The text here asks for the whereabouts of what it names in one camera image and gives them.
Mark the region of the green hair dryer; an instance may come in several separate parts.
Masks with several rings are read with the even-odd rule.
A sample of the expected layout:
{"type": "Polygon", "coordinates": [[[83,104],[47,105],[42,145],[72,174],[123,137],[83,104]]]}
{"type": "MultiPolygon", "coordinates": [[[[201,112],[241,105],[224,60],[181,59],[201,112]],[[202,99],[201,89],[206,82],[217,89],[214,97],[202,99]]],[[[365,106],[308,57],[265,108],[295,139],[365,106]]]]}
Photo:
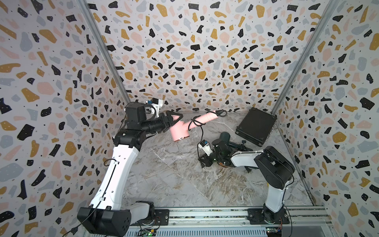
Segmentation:
{"type": "MultiPolygon", "coordinates": [[[[224,163],[218,163],[218,165],[220,165],[221,167],[225,167],[225,168],[228,168],[228,167],[229,167],[229,166],[225,165],[224,163]]],[[[249,168],[249,167],[247,167],[247,166],[245,166],[244,168],[245,168],[245,170],[246,170],[248,173],[250,173],[250,172],[252,171],[252,169],[249,168]]]]}
{"type": "Polygon", "coordinates": [[[239,144],[230,141],[231,135],[228,132],[222,132],[219,137],[226,142],[227,146],[242,152],[251,152],[253,149],[246,147],[246,140],[242,140],[239,144]]]}

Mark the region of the pink hair dryer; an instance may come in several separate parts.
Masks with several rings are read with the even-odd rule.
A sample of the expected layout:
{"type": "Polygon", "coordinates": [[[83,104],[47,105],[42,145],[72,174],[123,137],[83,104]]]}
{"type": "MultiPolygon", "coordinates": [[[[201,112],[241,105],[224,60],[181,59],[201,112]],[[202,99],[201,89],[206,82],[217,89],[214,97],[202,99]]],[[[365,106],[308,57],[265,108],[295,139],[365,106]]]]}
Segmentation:
{"type": "Polygon", "coordinates": [[[225,110],[209,111],[202,116],[198,116],[191,121],[184,122],[178,119],[177,123],[169,130],[174,142],[183,140],[189,137],[189,131],[195,127],[205,125],[207,122],[212,121],[218,117],[226,116],[225,110]]]}

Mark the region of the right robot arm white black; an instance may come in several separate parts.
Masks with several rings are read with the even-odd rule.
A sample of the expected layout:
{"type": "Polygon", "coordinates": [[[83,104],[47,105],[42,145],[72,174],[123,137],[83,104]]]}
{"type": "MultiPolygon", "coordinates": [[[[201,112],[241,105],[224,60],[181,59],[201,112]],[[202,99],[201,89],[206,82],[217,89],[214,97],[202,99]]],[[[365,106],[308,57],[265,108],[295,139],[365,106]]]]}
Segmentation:
{"type": "Polygon", "coordinates": [[[259,170],[268,184],[268,193],[262,208],[249,211],[248,220],[251,224],[288,224],[284,196],[294,181],[294,166],[272,146],[253,150],[245,144],[245,140],[240,144],[231,142],[228,133],[222,133],[212,143],[202,140],[197,149],[204,154],[198,155],[198,161],[202,168],[218,164],[226,168],[244,167],[247,172],[259,170]]]}

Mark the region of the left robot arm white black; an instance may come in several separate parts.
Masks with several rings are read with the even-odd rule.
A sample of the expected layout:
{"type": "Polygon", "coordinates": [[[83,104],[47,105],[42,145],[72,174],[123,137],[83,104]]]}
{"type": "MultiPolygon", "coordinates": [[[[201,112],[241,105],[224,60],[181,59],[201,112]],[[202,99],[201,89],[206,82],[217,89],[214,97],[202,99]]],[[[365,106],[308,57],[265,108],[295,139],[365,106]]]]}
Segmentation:
{"type": "Polygon", "coordinates": [[[147,135],[166,132],[183,115],[167,111],[147,119],[144,106],[125,108],[125,112],[125,125],[114,138],[113,156],[104,162],[108,166],[104,180],[90,205],[80,208],[77,215],[90,234],[123,237],[133,224],[157,222],[152,201],[137,201],[123,209],[123,191],[147,135]]]}

